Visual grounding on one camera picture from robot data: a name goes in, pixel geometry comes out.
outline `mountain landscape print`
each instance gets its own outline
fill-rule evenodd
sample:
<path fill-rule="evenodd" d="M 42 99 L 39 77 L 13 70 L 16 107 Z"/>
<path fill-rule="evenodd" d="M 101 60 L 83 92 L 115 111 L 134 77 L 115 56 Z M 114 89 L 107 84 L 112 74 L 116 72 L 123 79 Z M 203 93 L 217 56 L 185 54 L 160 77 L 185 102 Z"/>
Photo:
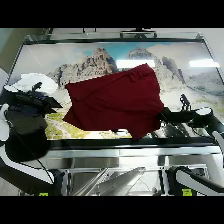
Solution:
<path fill-rule="evenodd" d="M 224 122 L 224 85 L 216 68 L 190 67 L 189 61 L 210 59 L 202 43 L 125 42 L 125 43 L 69 43 L 23 46 L 9 84 L 23 73 L 43 73 L 59 86 L 52 95 L 63 108 L 46 115 L 48 139 L 131 138 L 127 132 L 82 131 L 62 119 L 71 107 L 65 85 L 67 83 L 110 75 L 118 68 L 118 60 L 153 60 L 153 70 L 160 84 L 160 97 L 171 111 L 180 111 L 180 96 L 185 94 L 192 109 L 211 107 L 215 116 Z M 161 127 L 147 137 L 195 137 L 186 125 L 175 129 Z"/>

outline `black border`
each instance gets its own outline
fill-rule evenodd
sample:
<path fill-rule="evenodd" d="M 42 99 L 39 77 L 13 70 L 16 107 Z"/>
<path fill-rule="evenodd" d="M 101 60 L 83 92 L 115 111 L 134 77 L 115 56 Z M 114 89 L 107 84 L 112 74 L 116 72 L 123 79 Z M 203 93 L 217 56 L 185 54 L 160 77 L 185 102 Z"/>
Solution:
<path fill-rule="evenodd" d="M 204 39 L 183 39 L 183 38 L 111 38 L 111 39 L 66 39 L 66 40 L 50 40 L 48 37 L 46 40 L 38 41 L 38 44 L 57 44 L 57 43 L 93 43 L 93 42 L 199 42 L 204 43 L 207 47 L 211 57 L 213 58 L 206 42 Z M 14 70 L 20 52 L 24 45 L 37 44 L 36 41 L 26 40 L 21 45 L 19 52 L 14 60 L 11 72 L 9 74 L 10 80 L 11 74 Z M 208 138 L 203 137 L 173 137 L 173 138 L 142 138 L 137 141 L 132 139 L 60 139 L 60 140 L 48 140 L 51 143 L 49 150 L 100 150 L 100 149 L 136 149 L 136 148 L 171 148 L 171 147 L 203 147 L 203 146 L 214 146 L 214 142 Z"/>

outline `sky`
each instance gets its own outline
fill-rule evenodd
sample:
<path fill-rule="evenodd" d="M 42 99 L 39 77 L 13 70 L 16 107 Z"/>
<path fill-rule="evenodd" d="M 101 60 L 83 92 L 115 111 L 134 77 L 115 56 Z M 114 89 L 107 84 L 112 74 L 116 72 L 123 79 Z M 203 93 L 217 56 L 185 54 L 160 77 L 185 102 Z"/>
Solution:
<path fill-rule="evenodd" d="M 125 59 L 136 47 L 146 48 L 158 58 L 166 56 L 175 60 L 178 68 L 189 69 L 190 60 L 206 59 L 210 55 L 201 43 L 173 42 L 120 42 L 120 43 L 60 43 L 24 45 L 9 84 L 18 80 L 23 73 L 54 72 L 63 64 L 81 62 L 85 56 L 92 56 L 96 48 L 105 48 L 116 61 Z"/>

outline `red cloth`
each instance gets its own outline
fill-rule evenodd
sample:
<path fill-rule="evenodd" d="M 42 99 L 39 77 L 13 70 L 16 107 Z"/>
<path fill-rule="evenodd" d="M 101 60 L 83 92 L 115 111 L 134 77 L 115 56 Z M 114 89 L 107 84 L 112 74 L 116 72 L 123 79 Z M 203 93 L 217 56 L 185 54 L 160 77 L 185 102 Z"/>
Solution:
<path fill-rule="evenodd" d="M 156 75 L 147 64 L 65 88 L 72 107 L 63 120 L 82 130 L 127 129 L 139 139 L 160 128 L 156 116 L 164 105 Z"/>

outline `dark red garment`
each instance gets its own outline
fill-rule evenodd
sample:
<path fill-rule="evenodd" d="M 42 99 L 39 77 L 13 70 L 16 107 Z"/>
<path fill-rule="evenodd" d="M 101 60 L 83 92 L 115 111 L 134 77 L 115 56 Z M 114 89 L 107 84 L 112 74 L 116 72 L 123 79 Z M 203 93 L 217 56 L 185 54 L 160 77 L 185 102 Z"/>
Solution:
<path fill-rule="evenodd" d="M 127 129 L 139 139 L 160 128 L 156 75 L 147 64 L 66 86 L 72 107 L 64 121 L 84 131 Z"/>

